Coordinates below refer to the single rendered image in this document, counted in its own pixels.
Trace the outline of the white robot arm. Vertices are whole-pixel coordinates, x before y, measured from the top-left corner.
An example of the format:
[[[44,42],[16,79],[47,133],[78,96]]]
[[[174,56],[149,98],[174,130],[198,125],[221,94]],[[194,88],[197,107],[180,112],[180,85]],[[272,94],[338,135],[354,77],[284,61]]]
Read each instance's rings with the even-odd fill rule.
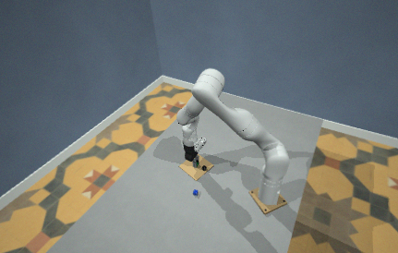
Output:
[[[220,101],[224,83],[223,74],[216,69],[206,69],[199,75],[192,88],[191,98],[176,115],[177,122],[182,125],[183,137],[193,139],[197,136],[199,114],[206,107],[240,138],[255,142],[263,151],[266,161],[261,172],[259,200],[266,205],[277,205],[283,177],[290,163],[286,148],[251,112],[228,107]]]

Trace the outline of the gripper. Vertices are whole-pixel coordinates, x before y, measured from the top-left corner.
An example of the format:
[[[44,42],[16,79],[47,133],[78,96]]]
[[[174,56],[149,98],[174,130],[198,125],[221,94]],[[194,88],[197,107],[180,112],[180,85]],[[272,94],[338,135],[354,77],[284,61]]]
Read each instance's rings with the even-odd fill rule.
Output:
[[[185,139],[183,137],[183,144],[185,150],[185,159],[193,162],[193,167],[197,168],[197,163],[199,163],[198,152],[206,144],[207,140],[205,138],[198,139],[194,137],[193,139]]]

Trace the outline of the tan square mat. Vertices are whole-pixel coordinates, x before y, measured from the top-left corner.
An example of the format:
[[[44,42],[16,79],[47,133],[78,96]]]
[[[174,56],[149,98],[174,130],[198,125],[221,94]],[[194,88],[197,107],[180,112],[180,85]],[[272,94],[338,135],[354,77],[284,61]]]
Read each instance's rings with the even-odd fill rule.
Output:
[[[179,167],[183,171],[185,171],[188,175],[190,175],[196,181],[198,179],[200,179],[205,173],[207,173],[214,166],[213,164],[208,162],[206,159],[201,157],[199,154],[198,154],[198,156],[199,156],[199,165],[197,166],[197,168],[193,167],[193,162],[190,162],[188,160],[186,160],[181,165],[179,165]],[[203,165],[207,166],[206,171],[202,170]]]

